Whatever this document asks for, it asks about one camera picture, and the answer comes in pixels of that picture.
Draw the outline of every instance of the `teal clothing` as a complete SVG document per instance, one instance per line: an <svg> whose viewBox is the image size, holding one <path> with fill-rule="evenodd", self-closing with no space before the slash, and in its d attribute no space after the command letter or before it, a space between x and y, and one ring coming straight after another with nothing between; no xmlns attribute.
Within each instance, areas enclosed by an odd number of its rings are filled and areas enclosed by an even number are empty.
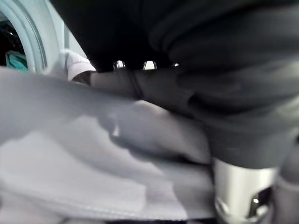
<svg viewBox="0 0 299 224"><path fill-rule="evenodd" d="M27 60L24 54L10 50L6 53L6 65L9 68L28 71Z"/></svg>

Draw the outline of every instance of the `washing machine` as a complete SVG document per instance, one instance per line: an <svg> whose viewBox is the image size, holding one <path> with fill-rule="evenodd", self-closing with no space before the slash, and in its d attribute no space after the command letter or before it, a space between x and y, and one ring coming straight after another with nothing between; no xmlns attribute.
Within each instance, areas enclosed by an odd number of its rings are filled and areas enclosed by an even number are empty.
<svg viewBox="0 0 299 224"><path fill-rule="evenodd" d="M30 72L53 66L64 48L86 56L49 0L0 0L0 21L4 20L15 28Z"/></svg>

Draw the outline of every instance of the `dark clothing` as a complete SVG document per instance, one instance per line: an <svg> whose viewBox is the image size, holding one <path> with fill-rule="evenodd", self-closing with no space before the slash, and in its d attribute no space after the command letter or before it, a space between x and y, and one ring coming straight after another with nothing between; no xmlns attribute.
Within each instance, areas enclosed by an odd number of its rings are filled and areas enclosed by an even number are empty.
<svg viewBox="0 0 299 224"><path fill-rule="evenodd" d="M281 150L295 148L297 1L52 2L98 71L111 71L116 60L132 70L147 60L180 65L164 76L159 69L100 73L91 85L194 117L205 124L214 156L229 164L273 167L285 160Z"/></svg>

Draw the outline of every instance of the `white cloth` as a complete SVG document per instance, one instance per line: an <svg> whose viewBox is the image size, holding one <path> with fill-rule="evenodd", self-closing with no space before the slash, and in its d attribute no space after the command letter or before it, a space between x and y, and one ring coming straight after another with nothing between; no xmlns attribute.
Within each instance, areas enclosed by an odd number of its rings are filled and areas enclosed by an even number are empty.
<svg viewBox="0 0 299 224"><path fill-rule="evenodd" d="M46 69L44 74L71 81L84 71L95 71L90 61L69 49L60 51L57 62L52 68Z"/></svg>

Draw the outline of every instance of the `silver metal cylinder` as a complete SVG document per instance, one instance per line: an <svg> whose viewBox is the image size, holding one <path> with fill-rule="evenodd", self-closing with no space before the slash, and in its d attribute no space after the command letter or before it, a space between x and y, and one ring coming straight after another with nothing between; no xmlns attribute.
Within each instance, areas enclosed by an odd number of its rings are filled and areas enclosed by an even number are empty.
<svg viewBox="0 0 299 224"><path fill-rule="evenodd" d="M259 193L272 186L277 169L248 169L214 160L218 215L228 224L253 224L267 211Z"/></svg>

